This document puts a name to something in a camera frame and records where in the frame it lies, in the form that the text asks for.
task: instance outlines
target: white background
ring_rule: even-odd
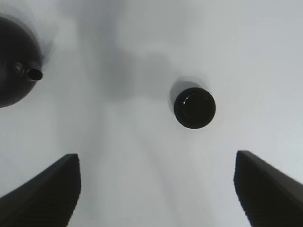
[[[0,195],[67,153],[71,227],[248,227],[233,173],[250,150],[303,182],[303,1],[7,0],[37,34],[35,89],[0,109]],[[217,104],[200,130],[171,111],[179,80]]]

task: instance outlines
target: black sphere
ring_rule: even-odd
[[[190,129],[200,129],[214,118],[216,104],[212,95],[206,90],[193,87],[178,95],[174,112],[177,120]]]
[[[42,77],[42,57],[33,33],[0,17],[0,108],[24,98]]]

